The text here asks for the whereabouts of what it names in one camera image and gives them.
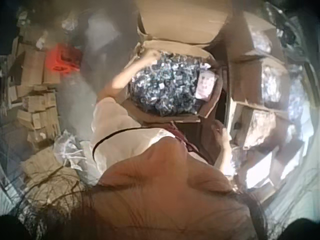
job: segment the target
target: red plastic container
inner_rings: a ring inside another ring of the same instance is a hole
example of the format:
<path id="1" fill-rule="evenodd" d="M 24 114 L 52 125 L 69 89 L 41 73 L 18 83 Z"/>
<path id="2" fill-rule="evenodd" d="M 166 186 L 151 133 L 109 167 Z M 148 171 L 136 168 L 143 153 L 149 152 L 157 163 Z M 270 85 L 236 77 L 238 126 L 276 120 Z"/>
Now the red plastic container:
<path id="1" fill-rule="evenodd" d="M 82 52 L 73 46 L 58 43 L 46 53 L 45 66 L 53 72 L 69 74 L 79 71 Z"/>

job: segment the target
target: white shirt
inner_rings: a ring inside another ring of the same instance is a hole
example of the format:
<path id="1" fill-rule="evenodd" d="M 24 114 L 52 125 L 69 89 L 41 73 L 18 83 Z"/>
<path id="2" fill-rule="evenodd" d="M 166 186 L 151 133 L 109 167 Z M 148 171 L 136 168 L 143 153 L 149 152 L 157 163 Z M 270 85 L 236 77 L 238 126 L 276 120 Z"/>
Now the white shirt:
<path id="1" fill-rule="evenodd" d="M 93 150 L 104 138 L 121 130 L 141 128 L 141 125 L 131 118 L 127 110 L 116 103 L 113 98 L 107 97 L 96 105 L 91 127 L 93 131 L 91 149 Z M 112 165 L 142 154 L 163 137 L 174 138 L 175 136 L 162 128 L 141 128 L 116 133 L 99 144 L 94 152 L 99 174 L 102 176 Z M 207 163 L 196 153 L 189 154 Z"/>

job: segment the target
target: stacked cardboard boxes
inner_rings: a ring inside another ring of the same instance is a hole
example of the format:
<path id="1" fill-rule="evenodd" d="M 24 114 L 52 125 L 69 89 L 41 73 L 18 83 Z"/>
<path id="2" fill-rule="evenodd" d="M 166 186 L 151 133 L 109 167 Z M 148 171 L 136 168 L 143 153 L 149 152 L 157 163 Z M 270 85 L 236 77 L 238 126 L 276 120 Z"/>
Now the stacked cardboard boxes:
<path id="1" fill-rule="evenodd" d="M 60 83 L 60 74 L 46 69 L 45 52 L 25 44 L 19 45 L 18 52 L 24 55 L 24 60 L 21 84 L 12 87 L 22 101 L 17 120 L 28 128 L 27 141 L 38 151 L 61 135 L 54 89 Z"/>
<path id="2" fill-rule="evenodd" d="M 270 52 L 257 47 L 253 29 L 267 37 Z M 301 161 L 304 148 L 300 140 L 287 138 L 292 122 L 288 119 L 290 78 L 286 58 L 275 26 L 248 12 L 233 16 L 225 27 L 225 42 L 229 63 L 230 96 L 233 108 L 229 132 L 233 143 L 246 145 L 251 126 L 261 125 L 254 119 L 256 113 L 274 116 L 275 121 L 266 121 L 260 130 L 268 129 L 261 143 L 247 149 L 247 162 L 238 171 L 238 184 L 243 189 L 256 188 L 261 202 L 272 196 L 284 183 L 290 165 Z M 263 101 L 263 68 L 268 66 L 281 73 L 278 102 L 267 104 Z"/>

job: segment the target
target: woman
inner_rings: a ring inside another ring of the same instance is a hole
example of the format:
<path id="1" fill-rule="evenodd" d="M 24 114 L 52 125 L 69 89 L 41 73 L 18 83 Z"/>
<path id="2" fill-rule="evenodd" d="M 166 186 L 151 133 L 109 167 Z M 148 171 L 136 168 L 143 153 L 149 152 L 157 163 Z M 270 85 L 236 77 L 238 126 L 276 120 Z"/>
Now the woman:
<path id="1" fill-rule="evenodd" d="M 235 193 L 224 175 L 231 148 L 221 123 L 212 128 L 222 149 L 213 167 L 175 128 L 143 128 L 116 103 L 132 77 L 159 57 L 147 52 L 99 93 L 92 154 L 102 177 L 78 193 L 71 213 L 45 208 L 40 239 L 267 238 L 255 201 Z"/>

